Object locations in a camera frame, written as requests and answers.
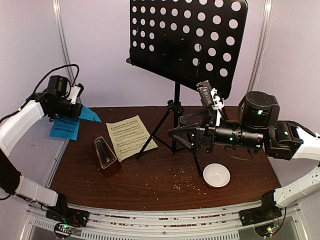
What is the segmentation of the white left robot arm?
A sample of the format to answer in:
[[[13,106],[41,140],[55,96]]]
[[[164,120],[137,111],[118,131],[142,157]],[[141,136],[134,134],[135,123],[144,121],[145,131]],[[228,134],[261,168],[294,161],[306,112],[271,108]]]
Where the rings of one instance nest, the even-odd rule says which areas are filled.
[[[32,93],[0,126],[0,188],[10,197],[16,195],[51,208],[61,222],[72,218],[71,209],[66,207],[66,196],[24,176],[10,161],[10,156],[21,139],[44,117],[53,121],[80,118],[83,105],[77,99],[84,86],[78,83],[68,87],[69,82],[64,76],[51,76],[42,92]]]

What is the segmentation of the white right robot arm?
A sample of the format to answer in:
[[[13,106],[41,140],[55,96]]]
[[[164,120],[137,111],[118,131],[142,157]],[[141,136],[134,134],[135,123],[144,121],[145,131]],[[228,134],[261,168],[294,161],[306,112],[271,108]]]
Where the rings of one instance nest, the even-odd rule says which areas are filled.
[[[229,120],[224,113],[223,99],[213,89],[201,97],[204,110],[190,114],[202,116],[201,123],[187,124],[188,115],[180,118],[181,125],[168,135],[192,153],[198,162],[202,146],[211,153],[215,145],[224,148],[245,148],[249,153],[264,150],[274,159],[320,159],[320,135],[303,125],[279,120],[280,106],[275,96],[260,91],[248,92],[238,105],[238,120]]]

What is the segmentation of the yellow sheet music paper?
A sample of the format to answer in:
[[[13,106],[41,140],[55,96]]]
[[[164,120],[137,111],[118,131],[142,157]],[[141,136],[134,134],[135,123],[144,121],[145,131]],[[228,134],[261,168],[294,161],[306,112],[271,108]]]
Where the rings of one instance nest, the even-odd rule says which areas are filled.
[[[138,115],[115,123],[106,123],[106,127],[120,162],[139,153],[151,136]]]

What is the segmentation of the blue paper sheet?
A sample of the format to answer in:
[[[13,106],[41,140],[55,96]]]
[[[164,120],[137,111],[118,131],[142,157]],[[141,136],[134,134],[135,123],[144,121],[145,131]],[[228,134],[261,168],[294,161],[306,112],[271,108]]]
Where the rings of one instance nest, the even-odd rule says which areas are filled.
[[[102,122],[97,113],[84,105],[78,120],[73,120],[67,117],[56,119],[51,128],[49,136],[52,138],[76,141],[78,138],[81,120],[98,123]]]

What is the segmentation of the black music stand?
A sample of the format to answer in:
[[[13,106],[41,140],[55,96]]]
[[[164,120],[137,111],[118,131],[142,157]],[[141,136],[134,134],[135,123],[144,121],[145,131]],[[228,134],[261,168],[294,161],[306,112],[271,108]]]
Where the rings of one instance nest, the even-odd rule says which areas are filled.
[[[209,81],[229,98],[247,14],[245,0],[132,0],[127,62],[174,81],[174,124],[183,109],[180,87]]]

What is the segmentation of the red wooden metronome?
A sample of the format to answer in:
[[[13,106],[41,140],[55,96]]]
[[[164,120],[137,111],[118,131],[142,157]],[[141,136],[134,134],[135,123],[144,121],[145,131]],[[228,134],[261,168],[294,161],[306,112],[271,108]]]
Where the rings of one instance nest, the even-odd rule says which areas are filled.
[[[93,139],[92,154],[97,170],[106,179],[111,178],[121,170],[120,161],[103,136],[97,136]]]

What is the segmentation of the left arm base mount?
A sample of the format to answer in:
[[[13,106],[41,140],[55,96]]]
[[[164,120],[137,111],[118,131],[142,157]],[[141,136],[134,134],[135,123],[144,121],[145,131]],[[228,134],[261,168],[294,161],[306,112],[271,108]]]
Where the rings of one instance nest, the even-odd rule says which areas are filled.
[[[90,213],[86,210],[68,208],[66,212],[49,208],[45,217],[73,227],[86,227]]]

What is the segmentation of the clear plastic metronome cover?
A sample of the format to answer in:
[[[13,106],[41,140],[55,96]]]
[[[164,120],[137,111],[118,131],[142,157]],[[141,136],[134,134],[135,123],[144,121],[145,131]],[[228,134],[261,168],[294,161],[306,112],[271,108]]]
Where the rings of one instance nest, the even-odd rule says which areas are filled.
[[[102,136],[99,136],[94,140],[93,146],[97,155],[98,169],[106,169],[118,160]]]

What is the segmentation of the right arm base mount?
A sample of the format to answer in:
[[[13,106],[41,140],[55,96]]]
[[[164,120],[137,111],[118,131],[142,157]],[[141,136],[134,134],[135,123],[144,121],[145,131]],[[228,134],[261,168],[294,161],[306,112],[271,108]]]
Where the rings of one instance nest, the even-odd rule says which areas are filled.
[[[281,217],[282,210],[278,207],[255,207],[241,210],[239,218],[242,226],[249,226],[273,220],[275,217]]]

